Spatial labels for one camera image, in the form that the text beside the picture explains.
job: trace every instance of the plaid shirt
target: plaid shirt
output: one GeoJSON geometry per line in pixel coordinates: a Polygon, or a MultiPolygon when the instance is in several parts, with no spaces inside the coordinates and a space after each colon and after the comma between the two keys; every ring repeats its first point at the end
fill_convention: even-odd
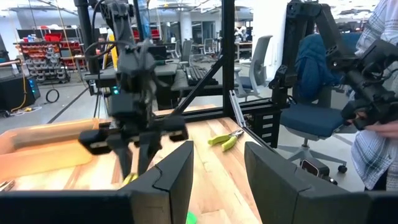
{"type": "MultiPolygon", "coordinates": [[[[369,18],[364,32],[356,44],[356,55],[362,55],[377,39],[398,43],[398,1],[380,0],[369,18]]],[[[389,70],[398,67],[394,62],[389,70]]],[[[389,90],[398,91],[397,74],[385,81],[389,90]]],[[[387,190],[398,190],[398,141],[386,139],[372,131],[357,133],[351,153],[353,163],[365,187],[373,189],[381,175],[387,171],[387,190]]]]}

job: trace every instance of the ceiling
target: ceiling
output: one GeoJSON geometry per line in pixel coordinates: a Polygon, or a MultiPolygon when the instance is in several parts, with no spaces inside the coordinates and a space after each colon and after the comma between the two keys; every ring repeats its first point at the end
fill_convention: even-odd
{"type": "MultiPolygon", "coordinates": [[[[256,1],[264,0],[235,0],[236,10],[252,9],[256,1]]],[[[319,0],[319,2],[329,4],[335,18],[366,18],[372,14],[379,0],[319,0]]],[[[46,11],[57,9],[57,6],[63,11],[77,15],[73,0],[2,1],[0,11],[30,10],[30,8],[46,11]]],[[[220,6],[221,0],[149,0],[150,9],[205,12],[220,6]]]]}

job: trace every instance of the hand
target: hand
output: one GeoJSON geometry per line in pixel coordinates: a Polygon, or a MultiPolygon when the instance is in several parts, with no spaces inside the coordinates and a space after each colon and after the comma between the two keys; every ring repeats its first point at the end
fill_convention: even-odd
{"type": "Polygon", "coordinates": [[[387,124],[374,124],[365,127],[366,130],[375,131],[385,138],[398,139],[398,121],[387,124]]]}

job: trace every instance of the gray floor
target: gray floor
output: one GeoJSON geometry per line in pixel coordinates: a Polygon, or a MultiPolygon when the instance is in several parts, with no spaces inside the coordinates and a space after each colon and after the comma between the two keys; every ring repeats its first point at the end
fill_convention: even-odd
{"type": "MultiPolygon", "coordinates": [[[[210,63],[203,63],[201,66],[210,67],[210,63]]],[[[241,75],[248,75],[249,68],[242,65],[237,65],[242,67],[241,75]]],[[[31,113],[26,113],[21,116],[16,116],[12,118],[0,118],[0,133],[8,129],[20,128],[24,126],[32,126],[38,124],[48,123],[57,113],[63,110],[68,104],[71,103],[80,93],[85,90],[85,87],[78,80],[74,80],[71,83],[64,85],[56,85],[56,89],[60,92],[60,99],[58,102],[53,104],[45,104],[45,94],[52,88],[52,86],[40,86],[40,92],[42,97],[37,100],[37,105],[42,108],[38,111],[31,113]]],[[[271,95],[271,91],[267,88],[261,93],[262,97],[268,97],[271,95]]],[[[332,104],[335,108],[342,108],[347,99],[343,94],[333,95],[332,104]]],[[[204,96],[195,98],[191,103],[194,105],[209,105],[214,104],[216,106],[222,106],[221,96],[204,96]]],[[[104,118],[106,113],[104,112],[103,102],[101,102],[101,117],[104,118]]],[[[61,121],[71,121],[76,119],[92,118],[95,107],[95,97],[90,96],[88,91],[84,92],[79,99],[76,100],[66,111],[64,111],[54,122],[61,121]]],[[[364,186],[356,174],[353,164],[351,162],[350,148],[354,139],[354,134],[336,134],[331,138],[324,141],[311,142],[311,148],[328,154],[330,156],[335,156],[340,159],[344,159],[348,162],[348,172],[346,174],[338,174],[337,167],[338,164],[327,163],[331,170],[330,176],[337,180],[339,186],[350,190],[350,191],[362,191],[364,186]]],[[[289,133],[283,126],[281,126],[279,133],[279,144],[288,146],[299,146],[303,142],[302,138],[299,138],[291,133],[289,133]]],[[[279,151],[283,156],[289,156],[288,153],[279,151]]]]}

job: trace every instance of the camera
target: camera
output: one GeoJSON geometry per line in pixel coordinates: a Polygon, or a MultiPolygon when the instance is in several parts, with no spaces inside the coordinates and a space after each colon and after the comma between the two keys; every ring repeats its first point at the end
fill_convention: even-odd
{"type": "Polygon", "coordinates": [[[305,171],[307,171],[307,172],[309,172],[309,173],[311,173],[311,174],[313,174],[331,184],[338,185],[338,183],[335,179],[329,177],[329,173],[330,173],[329,167],[326,166],[321,161],[319,161],[318,159],[314,159],[314,158],[303,159],[300,162],[300,167],[303,170],[305,170],[305,171]]]}

